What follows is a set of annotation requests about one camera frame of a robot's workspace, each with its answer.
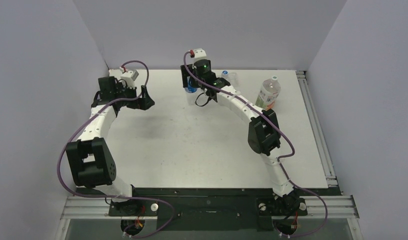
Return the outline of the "blue label bottle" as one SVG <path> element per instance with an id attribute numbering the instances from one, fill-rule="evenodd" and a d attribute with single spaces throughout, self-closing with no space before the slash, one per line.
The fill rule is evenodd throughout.
<path id="1" fill-rule="evenodd" d="M 196 87 L 192 87 L 190 77 L 186 78 L 187 80 L 187 87 L 184 88 L 186 93 L 186 102 L 188 105 L 192 106 L 195 105 L 195 101 L 200 94 L 200 89 Z"/>

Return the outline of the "clear bottle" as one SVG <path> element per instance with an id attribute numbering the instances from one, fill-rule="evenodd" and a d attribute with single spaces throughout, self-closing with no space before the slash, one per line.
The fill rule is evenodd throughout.
<path id="1" fill-rule="evenodd" d="M 237 88 L 239 86 L 238 75 L 236 72 L 223 70 L 220 76 L 227 80 L 234 88 Z"/>

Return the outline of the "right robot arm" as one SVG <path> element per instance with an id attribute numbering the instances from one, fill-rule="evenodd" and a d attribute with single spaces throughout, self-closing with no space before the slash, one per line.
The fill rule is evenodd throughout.
<path id="1" fill-rule="evenodd" d="M 278 118 L 273 110 L 266 110 L 246 100 L 224 77 L 217 77 L 211 69 L 211 61 L 200 59 L 180 66 L 182 85 L 203 90 L 208 100 L 228 108 L 248 124 L 249 147 L 263 160 L 276 198 L 274 207 L 280 215 L 289 217 L 304 214 L 307 206 L 296 184 L 292 183 L 281 160 L 281 138 Z"/>

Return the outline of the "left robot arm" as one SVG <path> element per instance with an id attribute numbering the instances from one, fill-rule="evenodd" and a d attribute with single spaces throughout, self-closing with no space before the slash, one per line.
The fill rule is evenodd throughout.
<path id="1" fill-rule="evenodd" d="M 98 79 L 99 90 L 91 104 L 90 117 L 65 147 L 72 179 L 76 187 L 95 189 L 115 199 L 128 215 L 135 215 L 141 209 L 141 201 L 133 195 L 132 185 L 117 176 L 116 162 L 106 142 L 112 123 L 121 108 L 148 110 L 155 105 L 147 85 L 140 87 L 140 93 L 127 80 L 106 76 Z"/>

